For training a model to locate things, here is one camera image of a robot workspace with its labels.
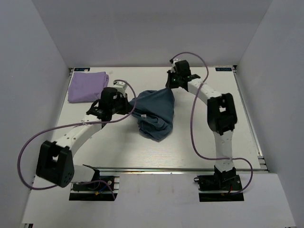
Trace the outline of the dark teal t-shirt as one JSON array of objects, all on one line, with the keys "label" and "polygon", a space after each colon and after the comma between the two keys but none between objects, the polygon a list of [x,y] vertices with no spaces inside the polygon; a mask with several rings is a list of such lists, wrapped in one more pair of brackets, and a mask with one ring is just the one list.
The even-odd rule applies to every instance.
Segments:
[{"label": "dark teal t-shirt", "polygon": [[141,135],[157,142],[165,139],[173,130],[174,106],[174,94],[169,88],[139,93],[132,116]]}]

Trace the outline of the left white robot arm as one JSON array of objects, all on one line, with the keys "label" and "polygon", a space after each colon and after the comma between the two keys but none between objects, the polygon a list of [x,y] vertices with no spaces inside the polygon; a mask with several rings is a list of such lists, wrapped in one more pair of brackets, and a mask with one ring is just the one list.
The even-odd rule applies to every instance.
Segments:
[{"label": "left white robot arm", "polygon": [[123,81],[106,87],[84,118],[71,124],[69,132],[52,142],[44,141],[39,151],[36,175],[62,188],[70,183],[84,183],[91,190],[98,188],[100,177],[97,169],[89,165],[75,165],[73,157],[95,133],[113,123],[113,115],[130,115],[132,106],[128,102],[127,87]]}]

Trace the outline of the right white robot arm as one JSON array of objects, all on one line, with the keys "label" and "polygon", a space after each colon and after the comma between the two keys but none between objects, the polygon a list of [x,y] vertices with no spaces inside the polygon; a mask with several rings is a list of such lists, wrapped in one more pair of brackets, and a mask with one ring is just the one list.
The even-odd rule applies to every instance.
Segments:
[{"label": "right white robot arm", "polygon": [[192,74],[188,61],[178,58],[171,59],[171,69],[167,71],[166,87],[170,89],[183,88],[195,95],[207,106],[207,123],[215,139],[215,185],[226,189],[236,176],[232,159],[232,135],[238,121],[232,94],[222,94],[212,89],[197,74]]}]

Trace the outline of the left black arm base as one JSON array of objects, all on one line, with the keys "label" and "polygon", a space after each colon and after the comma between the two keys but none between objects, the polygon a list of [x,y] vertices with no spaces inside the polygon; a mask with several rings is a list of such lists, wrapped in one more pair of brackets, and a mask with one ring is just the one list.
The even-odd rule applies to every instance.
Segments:
[{"label": "left black arm base", "polygon": [[[100,176],[111,188],[116,198],[119,191],[119,176]],[[91,184],[72,184],[69,201],[115,201],[110,189],[103,182]]]}]

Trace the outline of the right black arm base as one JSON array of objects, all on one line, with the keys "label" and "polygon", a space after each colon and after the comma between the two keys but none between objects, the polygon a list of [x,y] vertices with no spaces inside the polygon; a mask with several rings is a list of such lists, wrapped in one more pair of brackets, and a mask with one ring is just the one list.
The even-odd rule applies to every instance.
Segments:
[{"label": "right black arm base", "polygon": [[193,181],[198,184],[200,202],[244,201],[240,176],[235,168],[224,172],[214,168],[214,174],[199,175]]}]

